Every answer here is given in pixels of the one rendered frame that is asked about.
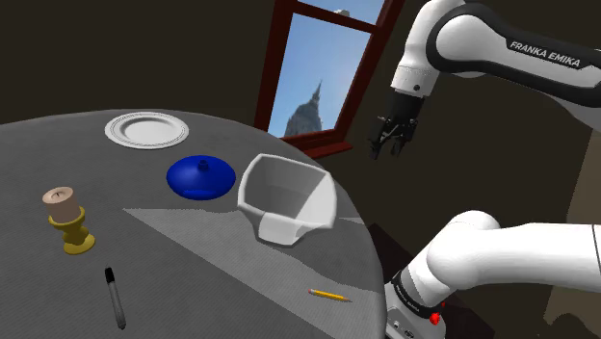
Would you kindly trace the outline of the grey marker with black cap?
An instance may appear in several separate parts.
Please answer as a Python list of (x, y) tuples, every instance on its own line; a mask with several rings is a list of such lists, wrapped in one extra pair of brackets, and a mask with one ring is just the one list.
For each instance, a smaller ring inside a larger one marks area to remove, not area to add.
[(116, 279), (114, 272), (111, 267), (106, 267), (104, 270), (105, 279), (107, 282), (107, 286), (109, 288), (109, 293), (112, 301), (112, 306), (114, 309), (114, 314), (116, 318), (116, 322), (118, 328), (124, 330), (126, 328), (126, 318), (124, 314), (124, 310), (120, 301), (120, 297), (118, 294), (118, 287), (116, 285)]

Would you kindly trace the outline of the blue domed lid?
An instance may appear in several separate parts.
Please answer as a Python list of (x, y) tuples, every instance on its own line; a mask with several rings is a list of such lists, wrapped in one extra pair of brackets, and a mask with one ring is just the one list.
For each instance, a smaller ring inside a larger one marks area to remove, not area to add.
[(195, 155), (171, 165), (166, 180), (179, 196), (192, 200), (211, 200), (224, 196), (232, 189), (236, 173), (220, 158)]

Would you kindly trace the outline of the yellow pencil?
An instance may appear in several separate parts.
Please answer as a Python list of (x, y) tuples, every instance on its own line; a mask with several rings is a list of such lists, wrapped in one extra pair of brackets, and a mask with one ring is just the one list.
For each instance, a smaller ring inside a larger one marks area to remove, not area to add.
[(313, 296), (320, 297), (320, 298), (326, 298), (329, 300), (350, 301), (348, 298), (346, 298), (344, 296), (332, 294), (332, 293), (325, 292), (325, 291), (315, 290), (315, 289), (308, 289), (308, 293)]

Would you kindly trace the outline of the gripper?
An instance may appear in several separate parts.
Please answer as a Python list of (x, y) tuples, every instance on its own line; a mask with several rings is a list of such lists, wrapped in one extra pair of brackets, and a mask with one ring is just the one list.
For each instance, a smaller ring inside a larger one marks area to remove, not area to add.
[(370, 143), (370, 158), (377, 160), (386, 138), (393, 142), (390, 154), (398, 157), (417, 126), (417, 118), (425, 99), (394, 91), (390, 114), (387, 118), (377, 117), (367, 140)]

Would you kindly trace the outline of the white angular bowl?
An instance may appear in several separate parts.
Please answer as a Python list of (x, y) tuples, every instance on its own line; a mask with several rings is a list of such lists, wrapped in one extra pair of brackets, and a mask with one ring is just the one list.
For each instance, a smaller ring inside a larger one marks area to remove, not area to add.
[(310, 231), (333, 227), (337, 193), (328, 171), (261, 153), (243, 173), (237, 207), (260, 239), (292, 246)]

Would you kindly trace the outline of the candle on yellow holder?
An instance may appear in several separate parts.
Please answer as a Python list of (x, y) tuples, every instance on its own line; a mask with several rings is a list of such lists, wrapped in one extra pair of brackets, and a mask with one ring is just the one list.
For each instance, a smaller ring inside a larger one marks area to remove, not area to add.
[(48, 212), (48, 222), (63, 232), (64, 251), (78, 255), (90, 250), (95, 238), (83, 225), (85, 209), (78, 203), (74, 190), (70, 187), (57, 187), (42, 196)]

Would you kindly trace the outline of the white round plate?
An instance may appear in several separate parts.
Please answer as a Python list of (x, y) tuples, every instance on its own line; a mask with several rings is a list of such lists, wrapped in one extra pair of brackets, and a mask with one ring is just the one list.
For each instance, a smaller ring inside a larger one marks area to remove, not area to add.
[(157, 112), (133, 112), (110, 120), (106, 137), (119, 145), (142, 150), (163, 149), (182, 143), (189, 127), (181, 119)]

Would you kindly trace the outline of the red framed window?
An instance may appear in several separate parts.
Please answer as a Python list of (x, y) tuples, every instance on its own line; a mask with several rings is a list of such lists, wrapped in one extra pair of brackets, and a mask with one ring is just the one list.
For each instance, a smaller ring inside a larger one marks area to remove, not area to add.
[(405, 0), (274, 0), (254, 125), (313, 159), (346, 135)]

